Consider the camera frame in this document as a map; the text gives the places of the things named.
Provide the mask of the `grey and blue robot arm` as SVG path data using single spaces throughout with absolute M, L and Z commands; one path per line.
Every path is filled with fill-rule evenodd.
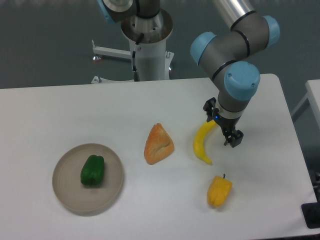
M 173 20 L 160 1 L 100 0 L 97 4 L 105 20 L 120 23 L 129 41 L 134 81 L 167 79 L 166 42 Z M 226 145 L 236 147 L 244 136 L 236 124 L 261 79 L 259 70 L 246 58 L 274 45 L 280 27 L 273 17 L 259 15 L 247 0 L 216 0 L 214 5 L 230 31 L 222 37 L 210 31 L 200 34 L 190 54 L 218 89 L 218 96 L 204 104 L 207 120 L 220 126 Z

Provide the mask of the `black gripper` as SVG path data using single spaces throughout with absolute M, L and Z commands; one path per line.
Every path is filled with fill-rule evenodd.
M 214 120 L 221 128 L 222 134 L 225 137 L 224 146 L 230 145 L 232 148 L 237 147 L 244 137 L 244 134 L 240 130 L 236 130 L 236 124 L 238 123 L 241 115 L 231 118 L 226 118 L 217 111 L 216 98 L 212 97 L 207 100 L 203 106 L 203 110 L 206 112 L 206 122 Z

